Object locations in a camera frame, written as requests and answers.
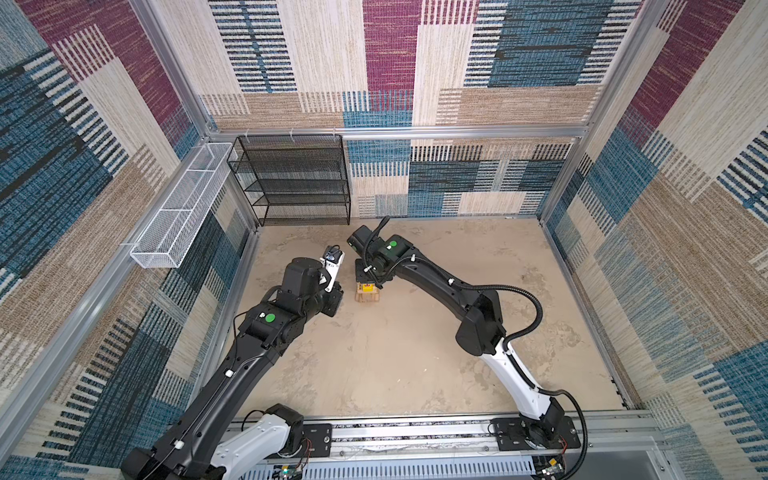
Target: black wire rack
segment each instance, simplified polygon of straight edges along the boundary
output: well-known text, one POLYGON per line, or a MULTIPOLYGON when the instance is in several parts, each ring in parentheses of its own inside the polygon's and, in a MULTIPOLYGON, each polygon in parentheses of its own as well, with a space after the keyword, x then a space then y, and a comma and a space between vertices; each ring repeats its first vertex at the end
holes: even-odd
POLYGON ((230 169, 260 225, 349 225, 339 135, 240 136, 235 151, 230 169))

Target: mesh organizer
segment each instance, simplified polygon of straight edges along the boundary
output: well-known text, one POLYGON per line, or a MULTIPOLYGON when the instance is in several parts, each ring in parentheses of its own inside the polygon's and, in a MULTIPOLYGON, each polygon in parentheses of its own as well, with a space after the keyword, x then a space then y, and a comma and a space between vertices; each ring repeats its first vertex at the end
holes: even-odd
POLYGON ((241 136, 229 161, 261 225, 349 225, 339 135, 241 136))
POLYGON ((205 144, 131 249, 142 268, 178 268, 237 159, 230 143, 205 144))
MULTIPOLYGON (((241 478, 270 480, 275 466, 257 465, 241 478)), ((310 462, 304 478, 343 478, 344 480, 406 480, 409 478, 530 478, 535 473, 530 455, 489 456, 487 458, 414 458, 402 460, 344 460, 310 462)))

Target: white wire basket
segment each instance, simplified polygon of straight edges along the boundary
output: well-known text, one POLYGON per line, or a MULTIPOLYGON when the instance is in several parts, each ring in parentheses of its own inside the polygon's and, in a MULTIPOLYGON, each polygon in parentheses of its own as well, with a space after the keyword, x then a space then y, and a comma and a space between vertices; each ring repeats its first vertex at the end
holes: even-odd
POLYGON ((131 249, 142 268, 178 268, 214 204, 237 152, 230 143, 205 144, 131 249))

